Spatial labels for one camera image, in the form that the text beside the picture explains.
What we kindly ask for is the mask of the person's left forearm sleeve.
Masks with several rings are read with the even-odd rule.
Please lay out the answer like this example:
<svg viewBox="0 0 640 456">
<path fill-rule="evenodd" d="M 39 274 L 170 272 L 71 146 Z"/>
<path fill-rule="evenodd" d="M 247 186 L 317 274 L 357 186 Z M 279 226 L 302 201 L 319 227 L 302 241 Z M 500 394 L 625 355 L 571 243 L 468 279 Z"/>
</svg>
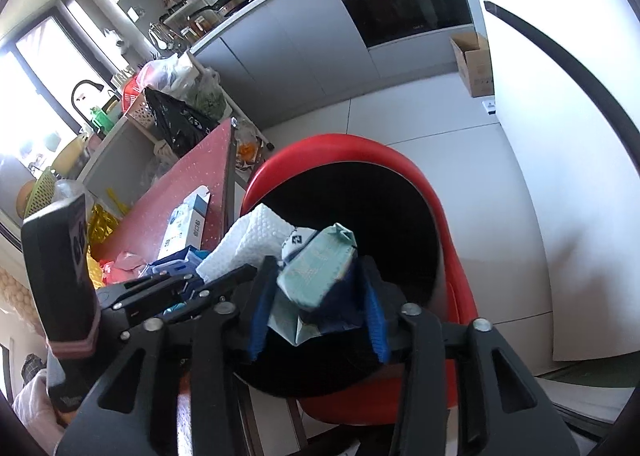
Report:
<svg viewBox="0 0 640 456">
<path fill-rule="evenodd" d="M 13 410 L 29 434 L 48 454 L 53 455 L 64 436 L 65 428 L 47 391 L 47 371 L 41 369 L 14 398 Z"/>
</svg>

